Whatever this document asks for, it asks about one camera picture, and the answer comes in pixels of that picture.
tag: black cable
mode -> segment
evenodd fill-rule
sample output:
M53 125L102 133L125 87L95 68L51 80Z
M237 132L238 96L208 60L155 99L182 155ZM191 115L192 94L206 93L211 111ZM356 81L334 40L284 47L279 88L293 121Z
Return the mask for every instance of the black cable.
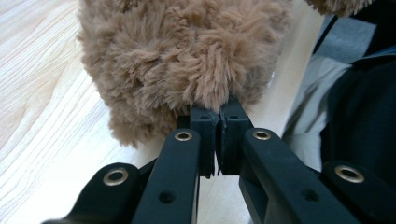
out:
M330 30L332 29L332 27L334 26L334 24L337 20L338 20L337 16L332 17L332 20L329 22L326 29L323 31L323 34L320 36L320 39L318 40L317 44L315 45L314 54L318 51L318 49L320 48L320 45L324 41L324 38L326 38L326 35L330 32Z

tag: gray floor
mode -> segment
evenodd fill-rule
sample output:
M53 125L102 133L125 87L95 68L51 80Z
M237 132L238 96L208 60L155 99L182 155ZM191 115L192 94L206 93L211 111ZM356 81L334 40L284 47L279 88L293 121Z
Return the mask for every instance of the gray floor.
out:
M321 32L332 17L327 17ZM340 18L327 34L317 54L352 63L364 55L373 36L375 25L350 18Z

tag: black fabric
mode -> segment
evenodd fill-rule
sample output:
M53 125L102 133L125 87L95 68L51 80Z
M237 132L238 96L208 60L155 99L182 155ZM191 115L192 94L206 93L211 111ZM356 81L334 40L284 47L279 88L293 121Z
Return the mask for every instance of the black fabric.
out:
M334 83L321 157L363 166L396 188L396 56L373 60Z

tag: wood grain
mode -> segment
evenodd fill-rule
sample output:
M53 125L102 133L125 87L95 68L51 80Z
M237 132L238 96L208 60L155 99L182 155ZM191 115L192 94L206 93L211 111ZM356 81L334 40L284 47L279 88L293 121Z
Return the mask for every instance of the wood grain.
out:
M108 109L80 62L77 0L0 2L0 222L65 216L96 171L113 162L141 167L160 139L121 147ZM294 0L295 20L276 78L250 113L281 134L322 18ZM237 177L202 179L199 223L249 223Z

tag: teddy bear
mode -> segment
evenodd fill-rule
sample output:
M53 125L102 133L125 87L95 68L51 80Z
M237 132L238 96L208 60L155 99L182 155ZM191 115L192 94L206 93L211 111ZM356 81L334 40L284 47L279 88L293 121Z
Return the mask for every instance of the teddy bear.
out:
M348 16L371 0L306 0ZM123 145L166 136L192 105L234 95L249 111L271 81L291 0L80 0L82 62Z

